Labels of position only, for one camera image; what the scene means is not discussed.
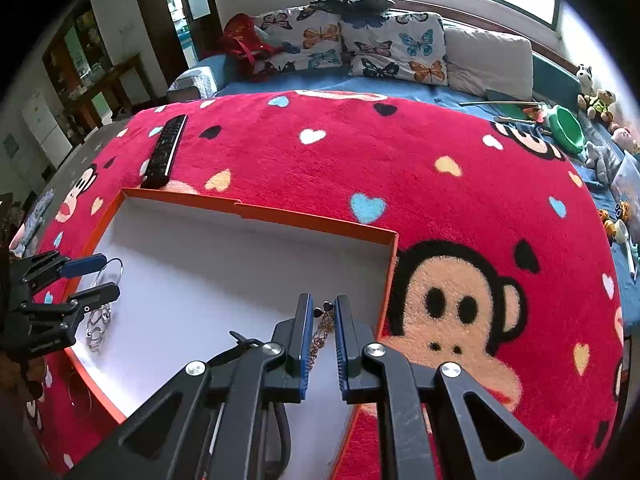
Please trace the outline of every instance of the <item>red bag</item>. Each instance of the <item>red bag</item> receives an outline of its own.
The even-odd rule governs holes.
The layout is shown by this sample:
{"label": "red bag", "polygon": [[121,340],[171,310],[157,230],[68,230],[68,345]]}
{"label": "red bag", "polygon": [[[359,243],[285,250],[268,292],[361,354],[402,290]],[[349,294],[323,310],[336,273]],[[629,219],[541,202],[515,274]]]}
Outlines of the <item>red bag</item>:
{"label": "red bag", "polygon": [[222,45],[226,54],[238,58],[243,75],[254,72],[255,61],[268,59],[282,51],[282,47],[265,43],[255,31],[254,19],[246,14],[236,14],[225,25]]}

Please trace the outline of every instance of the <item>remote control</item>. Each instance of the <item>remote control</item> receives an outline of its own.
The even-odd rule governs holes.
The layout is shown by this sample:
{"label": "remote control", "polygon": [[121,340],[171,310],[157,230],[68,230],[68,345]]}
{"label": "remote control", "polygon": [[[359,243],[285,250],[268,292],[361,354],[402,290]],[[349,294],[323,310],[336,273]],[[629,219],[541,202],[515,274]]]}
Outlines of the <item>remote control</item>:
{"label": "remote control", "polygon": [[158,143],[151,154],[149,164],[146,166],[145,176],[140,187],[145,189],[158,189],[169,182],[169,174],[174,164],[175,150],[180,142],[184,125],[187,123],[186,115],[178,115],[169,119],[160,132]]}

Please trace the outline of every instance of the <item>silver screw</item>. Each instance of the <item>silver screw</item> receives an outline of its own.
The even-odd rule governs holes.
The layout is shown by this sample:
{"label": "silver screw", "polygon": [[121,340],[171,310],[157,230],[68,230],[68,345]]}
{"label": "silver screw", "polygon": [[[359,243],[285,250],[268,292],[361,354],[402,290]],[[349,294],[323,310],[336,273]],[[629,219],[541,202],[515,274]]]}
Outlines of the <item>silver screw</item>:
{"label": "silver screw", "polygon": [[202,361],[191,361],[188,365],[184,367],[184,370],[189,375],[201,375],[204,373],[206,366]]}
{"label": "silver screw", "polygon": [[365,347],[365,352],[371,357],[380,357],[386,354],[386,348],[380,343],[371,343]]}
{"label": "silver screw", "polygon": [[262,353],[266,355],[278,355],[282,352],[282,346],[278,343],[265,343],[262,345]]}
{"label": "silver screw", "polygon": [[440,370],[442,371],[443,374],[445,374],[447,377],[450,378],[455,378],[458,377],[460,375],[460,372],[462,371],[460,369],[460,366],[456,363],[444,363],[441,367]]}

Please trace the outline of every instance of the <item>wooden table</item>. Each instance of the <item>wooden table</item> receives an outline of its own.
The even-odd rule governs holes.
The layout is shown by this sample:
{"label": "wooden table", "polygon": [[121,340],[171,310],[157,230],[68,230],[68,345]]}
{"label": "wooden table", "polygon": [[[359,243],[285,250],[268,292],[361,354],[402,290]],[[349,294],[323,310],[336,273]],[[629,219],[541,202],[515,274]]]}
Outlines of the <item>wooden table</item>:
{"label": "wooden table", "polygon": [[142,68],[140,54],[136,54],[126,61],[118,63],[108,69],[97,81],[94,81],[82,95],[73,99],[64,100],[63,106],[65,114],[76,117],[88,133],[96,127],[102,127],[102,118],[92,102],[92,99],[100,92],[104,95],[109,108],[114,112],[117,112],[120,108],[131,109],[131,101],[120,82],[120,77],[125,75],[129,70],[136,71],[149,98],[155,101],[156,94],[149,82],[149,78]]}

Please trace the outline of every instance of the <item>red blanket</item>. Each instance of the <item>red blanket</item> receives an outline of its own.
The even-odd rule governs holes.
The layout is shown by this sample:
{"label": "red blanket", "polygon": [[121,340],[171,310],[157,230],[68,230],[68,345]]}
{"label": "red blanket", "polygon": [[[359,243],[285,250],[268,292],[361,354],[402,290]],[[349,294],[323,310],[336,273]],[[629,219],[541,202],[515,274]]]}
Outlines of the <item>red blanket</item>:
{"label": "red blanket", "polygon": [[[472,116],[375,94],[167,105],[140,112],[77,176],[40,250],[77,256],[101,210],[140,184],[159,128],[183,113],[168,189],[397,231],[385,343],[420,364],[459,362],[577,474],[593,465],[616,413],[620,297],[596,208],[561,152]],[[47,293],[62,300],[63,285]],[[113,423],[95,399],[81,418],[69,402],[66,357],[49,361],[53,382],[36,418],[63,472]],[[376,440],[375,417],[363,410],[338,477],[377,478]]]}

